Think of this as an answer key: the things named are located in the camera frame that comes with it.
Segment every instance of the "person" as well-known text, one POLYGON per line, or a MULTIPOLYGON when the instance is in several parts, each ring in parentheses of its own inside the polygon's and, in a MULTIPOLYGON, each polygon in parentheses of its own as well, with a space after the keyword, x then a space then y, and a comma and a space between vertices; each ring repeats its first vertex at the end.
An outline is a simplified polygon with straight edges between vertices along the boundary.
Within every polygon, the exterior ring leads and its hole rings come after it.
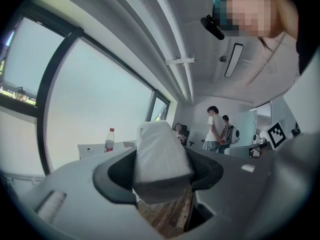
POLYGON ((225 144, 221 145, 217 152, 224 154, 225 150, 230 147, 230 143, 227 142, 227 134, 232 124, 229 123, 229 117, 226 114, 222 117, 222 119, 224 120, 225 126, 220 137, 225 141, 225 144))
POLYGON ((178 140, 181 142, 181 144, 184 144, 186 141, 186 137, 184 136, 184 134, 182 133, 182 126, 180 123, 177 123, 174 128, 173 131, 175 133, 175 136, 178 138, 178 140))
POLYGON ((318 0, 213 0, 212 14, 223 31, 258 37, 265 48, 263 37, 273 39, 285 32, 296 39, 301 75, 320 44, 318 31, 313 31, 318 7, 318 0))
POLYGON ((209 151, 217 151, 221 144, 224 144, 224 140, 221 138, 221 134, 225 128, 225 121, 219 115, 219 110, 216 106, 211 106, 207 109, 209 119, 209 132, 203 143, 202 149, 209 151))

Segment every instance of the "ceiling light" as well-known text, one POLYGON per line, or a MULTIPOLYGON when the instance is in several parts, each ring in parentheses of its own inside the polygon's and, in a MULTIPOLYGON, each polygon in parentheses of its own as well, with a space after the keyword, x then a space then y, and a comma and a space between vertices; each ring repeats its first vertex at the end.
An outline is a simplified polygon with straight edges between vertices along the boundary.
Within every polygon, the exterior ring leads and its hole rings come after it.
POLYGON ((229 61, 228 68, 226 69, 226 72, 224 74, 225 78, 230 78, 232 73, 235 71, 235 68, 238 64, 238 61, 240 59, 242 50, 244 49, 244 46, 240 43, 235 43, 231 55, 231 59, 229 61))

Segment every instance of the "table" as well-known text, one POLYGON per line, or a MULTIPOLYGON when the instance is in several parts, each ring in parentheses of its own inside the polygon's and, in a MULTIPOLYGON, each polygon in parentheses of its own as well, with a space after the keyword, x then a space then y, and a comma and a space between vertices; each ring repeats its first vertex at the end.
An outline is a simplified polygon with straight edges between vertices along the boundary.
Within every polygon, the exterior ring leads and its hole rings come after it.
MULTIPOLYGON (((137 145, 136 140, 115 142, 114 146, 113 146, 113 151, 121 150, 124 148, 135 147, 136 145, 137 145)), ((78 150, 79 150, 80 159, 91 158, 93 156, 96 156, 96 155, 103 153, 105 151, 105 144, 104 143, 101 143, 101 144, 79 144, 78 150)))

